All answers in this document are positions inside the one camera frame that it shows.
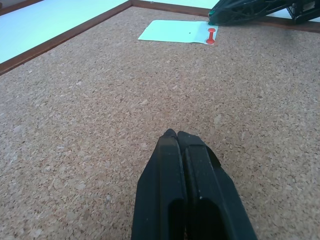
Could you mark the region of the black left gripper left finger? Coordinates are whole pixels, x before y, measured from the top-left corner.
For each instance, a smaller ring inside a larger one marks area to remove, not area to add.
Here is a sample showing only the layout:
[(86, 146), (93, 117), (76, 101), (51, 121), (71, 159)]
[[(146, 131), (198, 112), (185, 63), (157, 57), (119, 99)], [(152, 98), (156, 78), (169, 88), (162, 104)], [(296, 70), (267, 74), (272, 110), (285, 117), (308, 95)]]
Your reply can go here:
[(177, 134), (168, 129), (137, 183), (131, 240), (184, 240), (186, 184)]

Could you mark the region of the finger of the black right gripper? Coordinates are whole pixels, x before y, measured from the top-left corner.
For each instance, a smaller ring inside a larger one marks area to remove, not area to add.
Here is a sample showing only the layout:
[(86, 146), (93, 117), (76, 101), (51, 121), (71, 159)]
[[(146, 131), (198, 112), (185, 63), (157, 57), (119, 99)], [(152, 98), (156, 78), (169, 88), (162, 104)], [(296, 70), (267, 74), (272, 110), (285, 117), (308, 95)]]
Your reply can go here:
[(253, 0), (239, 12), (223, 11), (214, 17), (215, 25), (232, 26), (247, 23), (286, 9), (294, 0)]
[(214, 17), (218, 16), (223, 11), (237, 13), (252, 2), (253, 0), (219, 0), (211, 10), (215, 11)]

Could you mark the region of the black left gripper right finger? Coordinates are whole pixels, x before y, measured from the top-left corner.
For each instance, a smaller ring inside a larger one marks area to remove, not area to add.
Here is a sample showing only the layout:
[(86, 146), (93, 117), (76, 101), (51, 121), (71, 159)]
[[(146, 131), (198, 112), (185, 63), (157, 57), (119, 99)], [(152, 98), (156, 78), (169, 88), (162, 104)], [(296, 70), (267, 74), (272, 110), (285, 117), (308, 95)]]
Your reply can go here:
[(234, 182), (196, 135), (177, 134), (187, 192), (190, 240), (258, 240)]

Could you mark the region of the pale green paper note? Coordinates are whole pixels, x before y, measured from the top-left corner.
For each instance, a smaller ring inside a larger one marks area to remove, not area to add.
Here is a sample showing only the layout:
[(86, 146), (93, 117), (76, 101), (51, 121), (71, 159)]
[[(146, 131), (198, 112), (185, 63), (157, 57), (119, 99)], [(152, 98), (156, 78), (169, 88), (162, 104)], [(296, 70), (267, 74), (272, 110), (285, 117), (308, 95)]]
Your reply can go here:
[(214, 40), (218, 33), (217, 25), (206, 21), (153, 20), (139, 36), (142, 41), (199, 43), (205, 44), (209, 28), (215, 28)]

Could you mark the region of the red pushpin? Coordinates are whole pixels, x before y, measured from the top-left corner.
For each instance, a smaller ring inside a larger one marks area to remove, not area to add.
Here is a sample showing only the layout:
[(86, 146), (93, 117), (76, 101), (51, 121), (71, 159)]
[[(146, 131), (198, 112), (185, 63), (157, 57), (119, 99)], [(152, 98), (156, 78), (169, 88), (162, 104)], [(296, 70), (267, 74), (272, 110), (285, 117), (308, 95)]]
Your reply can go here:
[(216, 32), (216, 29), (215, 28), (209, 28), (208, 32), (209, 32), (209, 36), (208, 36), (208, 39), (206, 40), (206, 43), (208, 45), (213, 45), (215, 43), (214, 35), (215, 35), (215, 32)]

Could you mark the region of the cork board with wooden frame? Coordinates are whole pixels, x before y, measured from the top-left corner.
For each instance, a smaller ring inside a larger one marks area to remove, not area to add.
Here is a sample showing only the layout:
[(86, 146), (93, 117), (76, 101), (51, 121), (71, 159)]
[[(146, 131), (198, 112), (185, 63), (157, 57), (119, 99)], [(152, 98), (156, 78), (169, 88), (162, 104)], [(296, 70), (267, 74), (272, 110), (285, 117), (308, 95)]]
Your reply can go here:
[(0, 240), (128, 240), (158, 138), (199, 136), (260, 240), (320, 240), (320, 34), (139, 40), (131, 7), (0, 76)]

